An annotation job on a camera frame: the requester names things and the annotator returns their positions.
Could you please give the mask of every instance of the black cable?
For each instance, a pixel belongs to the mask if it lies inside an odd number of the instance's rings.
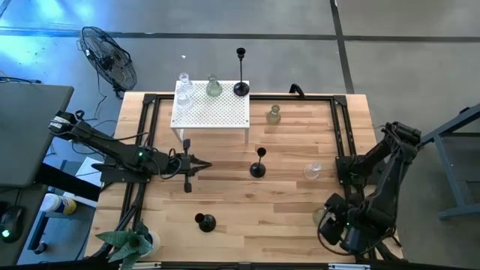
[[[143,147],[147,146],[147,143],[149,142],[149,137],[150,137],[150,134],[147,135],[147,137],[145,138],[145,142],[143,142]]]
[[[150,157],[150,159],[151,159],[151,161],[153,161],[153,163],[157,167],[158,176],[160,176],[160,178],[163,179],[163,180],[171,179],[173,176],[176,176],[177,173],[179,173],[180,169],[182,168],[182,160],[180,158],[176,157],[175,159],[169,160],[168,163],[172,163],[172,161],[177,160],[178,161],[178,167],[175,170],[175,172],[173,172],[171,175],[168,175],[167,177],[165,177],[161,174],[161,170],[160,170],[160,166],[158,166],[158,162],[155,159],[153,159],[153,157]]]
[[[95,126],[92,126],[92,128],[96,128],[98,127],[99,125],[102,125],[103,123],[107,123],[107,122],[115,122],[115,123],[118,123],[116,120],[105,120],[105,121],[101,121],[100,123],[96,124]]]
[[[64,122],[53,121],[53,120],[50,120],[50,122],[51,122],[51,123],[57,123],[57,124],[60,124],[60,125],[67,125],[67,126],[75,127],[75,124],[71,124],[71,123],[64,123]],[[91,132],[89,132],[88,130],[84,129],[83,127],[75,127],[75,128],[80,129],[81,131],[87,133],[87,134],[90,135],[90,136],[97,137],[98,139],[106,140],[106,141],[110,141],[110,142],[118,142],[118,141],[121,141],[121,140],[128,140],[128,139],[132,139],[132,138],[136,138],[136,137],[138,137],[138,136],[142,136],[142,135],[148,134],[148,132],[142,132],[142,133],[138,133],[138,134],[135,134],[135,135],[132,135],[132,136],[124,137],[124,138],[113,139],[113,138],[106,138],[106,137],[98,136],[97,134],[91,133]],[[54,132],[52,132],[52,134],[53,134],[53,135],[56,135],[56,136],[61,136],[61,135],[64,135],[64,134],[69,134],[69,133],[70,133],[69,131],[62,132],[62,133],[54,133]]]
[[[320,227],[322,226],[322,223],[323,221],[325,220],[325,217],[327,216],[327,214],[329,213],[329,210],[330,208],[327,208],[327,209],[324,209],[323,210],[323,214],[322,214],[322,218],[320,218],[320,222],[318,223],[318,228],[316,228],[316,237],[318,238],[318,241],[320,242],[320,244],[327,250],[327,251],[330,251],[332,252],[333,254],[337,254],[337,255],[340,255],[340,256],[352,256],[352,254],[349,254],[349,253],[342,253],[342,252],[338,252],[336,250],[332,250],[330,247],[327,247],[325,243],[323,243],[323,240],[322,238],[320,237]]]
[[[17,203],[18,203],[18,196],[19,196],[19,195],[20,195],[20,189],[18,189],[18,190],[16,191],[15,203],[13,204],[14,206],[16,206]]]
[[[55,150],[53,149],[53,144],[50,144],[50,146],[49,146],[48,149],[50,150],[50,153],[46,154],[46,155],[45,155],[45,158],[46,158],[46,157],[49,157],[49,156],[51,156],[51,155],[55,155],[55,154],[56,154],[56,153],[55,153]]]
[[[95,61],[95,70],[97,71],[97,90],[98,90],[98,93],[100,94],[100,96],[102,96],[103,98],[102,98],[102,100],[100,100],[100,102],[98,102],[97,108],[95,109],[95,112],[93,113],[93,118],[86,119],[84,121],[98,120],[98,117],[97,117],[98,108],[100,108],[100,105],[102,104],[102,102],[104,102],[105,99],[107,98],[107,96],[105,94],[102,94],[102,92],[100,91],[100,75],[98,74],[97,67],[98,67],[97,62]]]
[[[2,81],[3,79],[6,79],[6,80],[17,80],[17,81],[32,83],[31,81],[29,81],[29,80],[27,80],[27,79],[20,79],[20,78],[14,78],[14,77],[0,76],[0,81]]]
[[[89,146],[89,145],[84,145],[84,146],[86,146],[88,149],[92,150],[93,152],[95,152],[95,153],[99,154],[99,155],[100,155],[100,156],[101,156],[103,159],[105,159],[106,155],[105,155],[104,153],[102,153],[102,152],[100,152],[100,151],[97,151],[97,150],[95,150],[94,148],[92,148],[92,147],[91,147],[91,146]]]
[[[175,151],[174,148],[171,148],[171,149],[168,151],[168,157],[169,157],[169,158],[174,158],[176,155],[177,155],[177,151]]]
[[[80,152],[80,151],[77,151],[75,148],[74,148],[74,144],[75,142],[72,142],[72,150],[77,153],[77,154],[80,154],[80,155],[93,155],[93,154],[98,154],[98,152],[96,151],[92,151],[92,152],[89,152],[89,153],[84,153],[84,152]]]

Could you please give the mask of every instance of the black candle holder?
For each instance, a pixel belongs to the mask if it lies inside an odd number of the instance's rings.
[[[237,82],[233,86],[233,92],[235,93],[235,95],[238,95],[239,97],[245,96],[250,91],[250,86],[248,86],[247,83],[243,82],[242,61],[243,61],[243,58],[245,57],[245,52],[246,51],[244,48],[237,49],[237,56],[238,56],[238,59],[240,59],[240,82]]]
[[[195,222],[198,223],[198,227],[205,233],[210,233],[217,226],[217,221],[211,214],[198,213],[195,215]]]
[[[261,164],[260,161],[262,160],[263,156],[265,156],[267,153],[267,150],[263,147],[260,147],[256,150],[256,154],[260,157],[258,162],[255,162],[250,166],[250,174],[255,177],[255,178],[262,178],[267,169],[265,168],[265,165]]]

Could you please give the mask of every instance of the electric fan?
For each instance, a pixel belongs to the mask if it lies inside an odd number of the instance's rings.
[[[90,64],[113,86],[118,98],[122,98],[120,92],[134,88],[137,75],[130,53],[122,49],[105,31],[86,26],[80,32],[79,42]]]

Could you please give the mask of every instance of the fan stand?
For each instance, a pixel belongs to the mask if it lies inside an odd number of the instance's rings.
[[[120,92],[123,92],[124,95],[125,95],[125,90],[124,90],[122,87],[120,87],[120,85],[118,85],[118,84],[115,83],[115,84],[113,85],[113,91],[115,92],[115,95],[117,96],[117,98],[123,100],[123,97],[122,97],[119,93],[120,93]]]

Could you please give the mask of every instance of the clear glass vase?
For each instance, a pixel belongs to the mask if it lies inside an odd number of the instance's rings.
[[[222,90],[222,85],[217,81],[217,76],[213,73],[208,75],[207,95],[216,98],[221,95]]]
[[[185,85],[185,88],[187,88],[189,94],[194,90],[194,84],[190,81],[190,76],[188,75],[188,73],[180,73],[178,79],[180,80],[182,85]]]
[[[267,114],[267,122],[271,125],[280,123],[282,119],[280,115],[280,106],[274,105],[271,107],[271,111]]]
[[[319,162],[313,162],[312,164],[308,164],[303,169],[303,174],[306,179],[314,180],[320,175],[320,170],[322,169],[322,164]]]
[[[190,94],[194,87],[188,79],[188,74],[182,73],[178,78],[180,79],[180,87],[175,93],[177,95],[177,104],[181,107],[187,107],[192,103]]]

